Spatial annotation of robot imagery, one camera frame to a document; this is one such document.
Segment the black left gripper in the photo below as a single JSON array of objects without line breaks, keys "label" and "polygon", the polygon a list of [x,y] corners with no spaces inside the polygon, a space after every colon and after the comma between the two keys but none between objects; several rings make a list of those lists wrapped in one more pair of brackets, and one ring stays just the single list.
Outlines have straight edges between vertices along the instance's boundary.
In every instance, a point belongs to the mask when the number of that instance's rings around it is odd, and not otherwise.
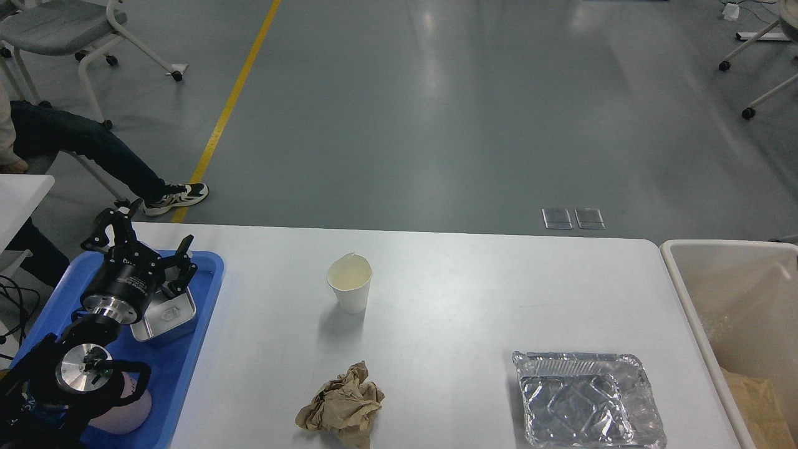
[{"label": "black left gripper", "polygon": [[141,198],[115,202],[116,208],[97,215],[92,232],[82,241],[86,252],[103,254],[102,265],[80,296],[82,309],[122,325],[142,320],[156,290],[168,299],[188,292],[198,270],[190,256],[193,235],[185,236],[176,252],[165,258],[138,241],[132,216],[142,204]]}]

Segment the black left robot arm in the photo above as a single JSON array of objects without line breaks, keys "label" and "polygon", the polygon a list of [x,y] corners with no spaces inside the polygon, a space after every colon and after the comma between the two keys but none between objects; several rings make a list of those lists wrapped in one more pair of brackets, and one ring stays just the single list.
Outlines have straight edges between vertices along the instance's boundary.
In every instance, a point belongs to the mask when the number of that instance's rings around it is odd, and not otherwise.
[{"label": "black left robot arm", "polygon": [[198,267],[192,236],[171,256],[137,238],[132,216],[142,205],[118,201],[100,212],[83,250],[103,261],[80,295],[80,315],[62,334],[49,333],[2,378],[3,448],[83,448],[89,423],[148,392],[151,367],[109,352],[123,327],[140,323],[152,299],[187,292]]}]

